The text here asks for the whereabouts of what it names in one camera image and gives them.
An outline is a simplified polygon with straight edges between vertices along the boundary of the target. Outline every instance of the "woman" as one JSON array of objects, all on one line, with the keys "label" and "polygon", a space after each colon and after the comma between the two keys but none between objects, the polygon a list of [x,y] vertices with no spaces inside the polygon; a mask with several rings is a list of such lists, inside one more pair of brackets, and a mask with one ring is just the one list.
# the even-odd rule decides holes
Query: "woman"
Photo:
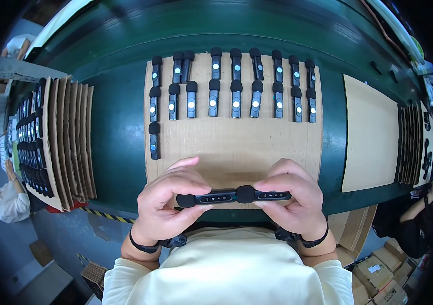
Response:
[{"label": "woman", "polygon": [[408,256],[422,257],[433,248],[433,182],[420,200],[407,194],[379,204],[372,225],[378,237],[395,238]]},{"label": "woman", "polygon": [[0,188],[0,220],[16,223],[30,216],[30,200],[10,160],[5,161],[5,169],[9,182]]}]

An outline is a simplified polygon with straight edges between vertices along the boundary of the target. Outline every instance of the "microphone on table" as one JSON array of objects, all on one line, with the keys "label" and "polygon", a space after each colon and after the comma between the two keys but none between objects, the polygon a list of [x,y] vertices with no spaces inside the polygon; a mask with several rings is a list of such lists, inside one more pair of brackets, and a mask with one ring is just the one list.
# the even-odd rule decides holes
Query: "microphone on table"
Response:
[{"label": "microphone on table", "polygon": [[252,102],[250,104],[250,117],[258,118],[260,111],[260,101],[262,98],[262,92],[264,91],[264,85],[261,81],[253,81],[252,83]]}]

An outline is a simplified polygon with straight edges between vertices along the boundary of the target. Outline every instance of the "cardboard stack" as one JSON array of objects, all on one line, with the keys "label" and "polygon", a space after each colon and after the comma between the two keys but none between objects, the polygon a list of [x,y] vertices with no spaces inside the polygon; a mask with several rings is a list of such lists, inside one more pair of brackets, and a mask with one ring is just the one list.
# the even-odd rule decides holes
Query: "cardboard stack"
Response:
[{"label": "cardboard stack", "polygon": [[94,87],[72,76],[47,78],[42,106],[43,153],[52,197],[27,185],[37,198],[70,211],[74,201],[96,198],[91,163],[91,105]]}]

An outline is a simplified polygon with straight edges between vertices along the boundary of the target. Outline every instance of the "cardboard box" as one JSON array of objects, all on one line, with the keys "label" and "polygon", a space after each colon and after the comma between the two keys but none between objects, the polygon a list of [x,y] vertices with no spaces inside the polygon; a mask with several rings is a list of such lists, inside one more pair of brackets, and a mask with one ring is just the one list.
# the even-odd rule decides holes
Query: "cardboard box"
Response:
[{"label": "cardboard box", "polygon": [[385,247],[372,251],[372,255],[383,262],[389,268],[389,270],[391,270],[391,272],[395,272],[396,269],[401,265],[401,261]]},{"label": "cardboard box", "polygon": [[404,305],[408,302],[408,296],[401,286],[392,280],[372,301],[376,305]]},{"label": "cardboard box", "polygon": [[410,262],[409,260],[405,261],[401,267],[396,270],[396,272],[393,272],[396,283],[402,287],[408,280],[411,273],[413,273],[415,267],[416,265],[413,262]]},{"label": "cardboard box", "polygon": [[404,251],[401,249],[401,247],[399,247],[398,242],[394,238],[386,241],[384,248],[394,254],[394,256],[397,257],[402,263],[408,258],[408,254],[404,253]]},{"label": "cardboard box", "polygon": [[352,274],[352,294],[354,295],[354,305],[365,305],[369,302],[367,290],[355,274]]},{"label": "cardboard box", "polygon": [[377,257],[371,256],[355,265],[353,273],[374,297],[392,280],[392,272]]}]

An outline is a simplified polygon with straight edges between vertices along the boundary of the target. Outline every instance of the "yellow and black hazard tape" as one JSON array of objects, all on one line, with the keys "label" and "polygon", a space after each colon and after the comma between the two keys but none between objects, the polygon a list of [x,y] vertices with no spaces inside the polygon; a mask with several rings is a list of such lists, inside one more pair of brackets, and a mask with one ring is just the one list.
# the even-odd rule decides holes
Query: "yellow and black hazard tape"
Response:
[{"label": "yellow and black hazard tape", "polygon": [[125,217],[110,215],[110,214],[107,214],[107,213],[103,213],[103,212],[100,212],[100,211],[96,211],[96,210],[90,209],[90,208],[85,207],[85,206],[80,207],[80,209],[81,210],[85,210],[88,213],[96,214],[96,215],[101,216],[101,217],[105,217],[105,218],[113,219],[113,220],[118,220],[118,221],[121,221],[122,223],[135,223],[135,219],[130,219],[130,218],[125,218]]}]

